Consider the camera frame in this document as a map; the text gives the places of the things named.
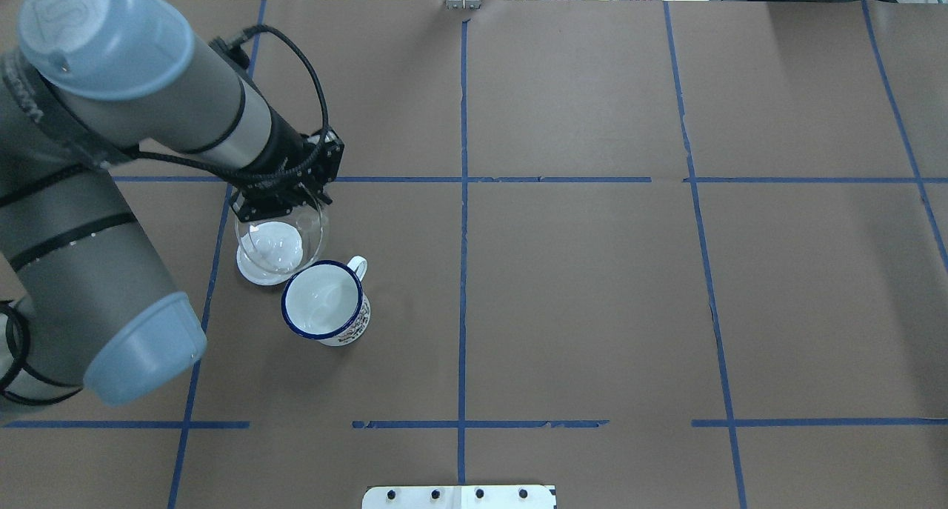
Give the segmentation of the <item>clear glass funnel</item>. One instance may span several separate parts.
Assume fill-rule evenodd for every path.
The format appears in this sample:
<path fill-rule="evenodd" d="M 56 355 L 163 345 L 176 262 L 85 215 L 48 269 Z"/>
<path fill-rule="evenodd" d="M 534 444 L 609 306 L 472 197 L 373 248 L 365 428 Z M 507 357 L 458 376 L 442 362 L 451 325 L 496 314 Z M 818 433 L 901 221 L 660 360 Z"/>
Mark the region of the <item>clear glass funnel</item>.
<path fill-rule="evenodd" d="M 249 282 L 286 282 L 318 261 L 327 242 L 329 216 L 318 199 L 291 207 L 282 216 L 234 221 L 235 262 Z"/>

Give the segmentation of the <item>white mug lid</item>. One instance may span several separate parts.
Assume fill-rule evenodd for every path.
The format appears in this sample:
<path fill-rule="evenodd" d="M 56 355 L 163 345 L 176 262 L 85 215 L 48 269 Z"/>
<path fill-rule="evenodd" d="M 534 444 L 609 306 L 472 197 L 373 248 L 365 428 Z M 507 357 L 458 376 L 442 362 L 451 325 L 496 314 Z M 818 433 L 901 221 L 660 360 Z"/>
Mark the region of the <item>white mug lid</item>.
<path fill-rule="evenodd" d="M 286 282 L 304 263 L 304 242 L 283 222 L 252 225 L 237 236 L 236 266 L 244 279 L 261 286 Z"/>

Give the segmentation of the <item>white enamel mug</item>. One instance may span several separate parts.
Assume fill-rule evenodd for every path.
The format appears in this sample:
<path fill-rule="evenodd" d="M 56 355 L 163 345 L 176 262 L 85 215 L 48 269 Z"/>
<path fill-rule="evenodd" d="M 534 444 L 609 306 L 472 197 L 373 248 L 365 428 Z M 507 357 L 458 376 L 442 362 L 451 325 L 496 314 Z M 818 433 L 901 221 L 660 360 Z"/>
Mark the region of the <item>white enamel mug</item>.
<path fill-rule="evenodd" d="M 296 273 L 281 296 L 284 322 L 297 336 L 328 347 L 349 345 L 368 329 L 370 300 L 362 280 L 368 260 L 321 260 Z"/>

